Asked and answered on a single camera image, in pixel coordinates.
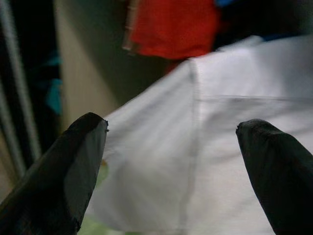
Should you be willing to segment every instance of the red garment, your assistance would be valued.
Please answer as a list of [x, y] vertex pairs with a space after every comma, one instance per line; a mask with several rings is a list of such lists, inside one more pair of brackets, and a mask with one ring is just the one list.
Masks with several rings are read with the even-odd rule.
[[179, 60], [207, 54], [219, 27], [214, 0], [141, 0], [131, 40], [138, 53]]

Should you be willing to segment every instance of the red cloth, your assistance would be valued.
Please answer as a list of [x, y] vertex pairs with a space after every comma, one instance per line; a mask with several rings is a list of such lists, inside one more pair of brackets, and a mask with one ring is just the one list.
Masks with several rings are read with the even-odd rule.
[[179, 60], [207, 54], [219, 29], [214, 0], [141, 0], [131, 40], [138, 53]]

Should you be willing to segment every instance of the white cloth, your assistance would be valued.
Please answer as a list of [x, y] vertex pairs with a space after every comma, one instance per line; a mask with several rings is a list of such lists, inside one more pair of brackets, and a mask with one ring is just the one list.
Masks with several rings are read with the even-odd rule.
[[235, 134], [269, 121], [313, 152], [313, 36], [190, 59], [112, 113], [87, 213], [123, 231], [274, 234]]

